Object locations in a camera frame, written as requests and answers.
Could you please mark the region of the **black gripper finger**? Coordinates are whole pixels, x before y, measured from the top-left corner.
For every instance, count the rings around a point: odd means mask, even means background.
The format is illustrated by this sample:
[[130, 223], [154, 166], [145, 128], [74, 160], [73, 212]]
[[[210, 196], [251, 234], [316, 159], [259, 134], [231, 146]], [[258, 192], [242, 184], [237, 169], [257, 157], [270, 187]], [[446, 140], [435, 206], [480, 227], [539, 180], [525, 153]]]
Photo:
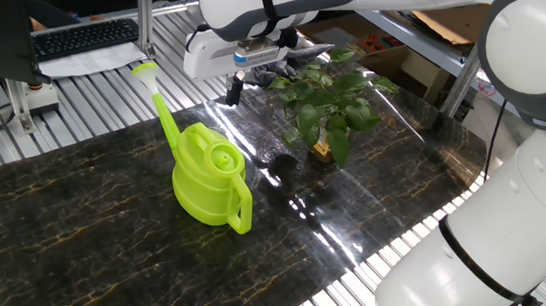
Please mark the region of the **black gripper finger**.
[[245, 71], [237, 71], [234, 73], [233, 80], [232, 80], [232, 98], [233, 98], [233, 104], [238, 105], [240, 102], [240, 95], [244, 88], [244, 78], [245, 78]]
[[238, 87], [238, 77], [236, 74], [233, 74], [227, 79], [227, 92], [225, 95], [225, 102], [228, 106], [234, 106], [239, 104], [239, 87]]

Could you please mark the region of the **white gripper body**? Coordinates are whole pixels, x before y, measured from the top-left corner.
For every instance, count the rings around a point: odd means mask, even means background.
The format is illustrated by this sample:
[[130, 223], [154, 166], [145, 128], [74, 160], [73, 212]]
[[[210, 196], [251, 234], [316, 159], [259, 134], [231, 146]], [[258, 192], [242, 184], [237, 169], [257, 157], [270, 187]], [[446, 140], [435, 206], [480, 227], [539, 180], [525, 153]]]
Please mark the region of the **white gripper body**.
[[281, 48], [279, 32], [262, 39], [226, 42], [212, 30], [187, 37], [183, 69], [194, 80], [247, 71], [284, 59], [289, 48]]

